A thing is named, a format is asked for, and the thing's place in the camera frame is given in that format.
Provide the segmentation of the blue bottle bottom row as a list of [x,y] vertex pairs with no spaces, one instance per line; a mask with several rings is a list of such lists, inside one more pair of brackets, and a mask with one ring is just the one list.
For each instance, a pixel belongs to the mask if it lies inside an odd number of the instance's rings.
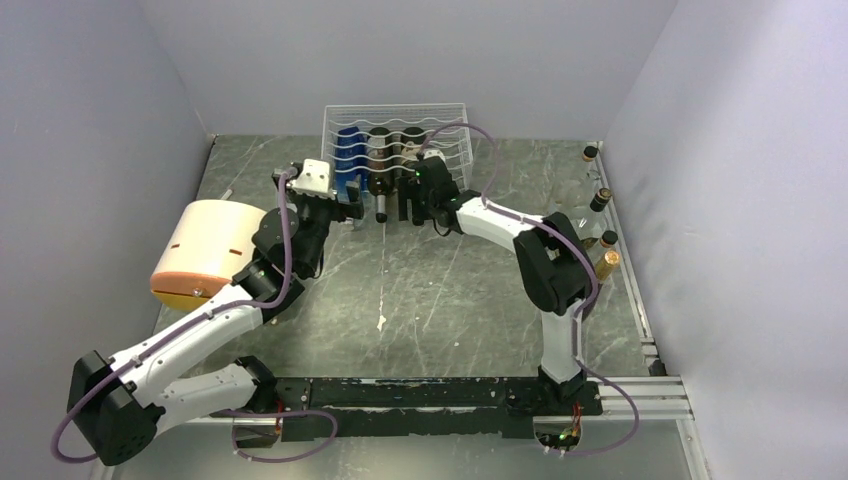
[[333,160],[336,168],[336,185],[340,198],[349,201],[347,183],[352,182],[362,192],[366,189],[367,164],[366,137],[358,126],[350,126],[337,132]]

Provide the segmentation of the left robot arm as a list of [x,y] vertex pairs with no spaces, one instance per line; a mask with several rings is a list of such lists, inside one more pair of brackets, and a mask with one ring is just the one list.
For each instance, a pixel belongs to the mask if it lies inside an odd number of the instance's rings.
[[285,413],[275,375],[244,356],[196,377],[187,371],[227,342],[270,322],[318,275],[334,222],[361,218],[360,200],[341,201],[335,169],[307,159],[274,173],[275,209],[260,220],[253,254],[215,295],[156,335],[109,357],[90,352],[73,368],[67,412],[50,443],[64,463],[60,440],[75,426],[91,458],[121,464],[165,431],[213,413],[275,418]]

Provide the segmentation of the clear bottle black orange label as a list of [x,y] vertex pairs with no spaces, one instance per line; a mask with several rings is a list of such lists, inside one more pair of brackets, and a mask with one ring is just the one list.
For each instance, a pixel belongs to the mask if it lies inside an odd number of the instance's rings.
[[580,231],[589,231],[596,227],[603,229],[606,225],[605,209],[612,199],[612,191],[602,187],[586,204],[575,209],[575,226]]

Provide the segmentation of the red wine bottle gold cap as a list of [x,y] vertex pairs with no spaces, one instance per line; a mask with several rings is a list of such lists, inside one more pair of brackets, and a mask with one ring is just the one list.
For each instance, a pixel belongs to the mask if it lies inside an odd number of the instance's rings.
[[621,264],[621,255],[615,249],[601,249],[590,253],[595,275],[603,284]]

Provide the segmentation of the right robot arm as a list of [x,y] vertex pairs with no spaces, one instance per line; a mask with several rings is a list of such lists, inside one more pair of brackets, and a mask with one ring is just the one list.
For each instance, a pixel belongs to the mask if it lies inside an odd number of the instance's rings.
[[400,179],[401,220],[431,221],[448,233],[475,236],[515,255],[523,289],[542,318],[540,402],[550,413],[565,413],[587,379],[581,322],[597,292],[597,277],[569,219],[560,212],[525,214],[474,190],[461,190],[435,149],[419,154],[412,169]]

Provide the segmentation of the dark bottle silver cap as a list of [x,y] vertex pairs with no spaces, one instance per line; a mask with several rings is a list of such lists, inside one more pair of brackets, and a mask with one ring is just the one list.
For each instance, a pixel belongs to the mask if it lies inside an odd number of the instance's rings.
[[376,200],[375,219],[378,223],[386,223],[388,220],[387,200],[394,188],[393,172],[389,171],[394,165],[391,143],[392,134],[385,127],[374,127],[368,132],[367,187]]

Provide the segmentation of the dark green bottle black cap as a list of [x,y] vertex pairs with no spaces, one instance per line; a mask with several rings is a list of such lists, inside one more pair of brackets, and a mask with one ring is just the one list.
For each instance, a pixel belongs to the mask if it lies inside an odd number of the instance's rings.
[[400,142],[402,143],[400,147],[400,165],[402,169],[397,181],[400,178],[411,178],[414,181],[414,197],[410,202],[408,221],[411,221],[415,226],[422,226],[424,224],[424,219],[419,213],[418,207],[417,194],[419,185],[416,180],[417,172],[415,166],[418,162],[417,154],[425,139],[426,133],[420,127],[407,127],[402,131],[400,136]]

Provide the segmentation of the clear bottle blue seal label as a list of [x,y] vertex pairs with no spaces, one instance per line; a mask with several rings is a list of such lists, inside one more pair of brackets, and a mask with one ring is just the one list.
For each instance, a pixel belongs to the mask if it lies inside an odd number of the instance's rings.
[[583,238],[581,243],[589,256],[598,256],[613,249],[618,241],[619,235],[615,231],[605,230],[598,236]]

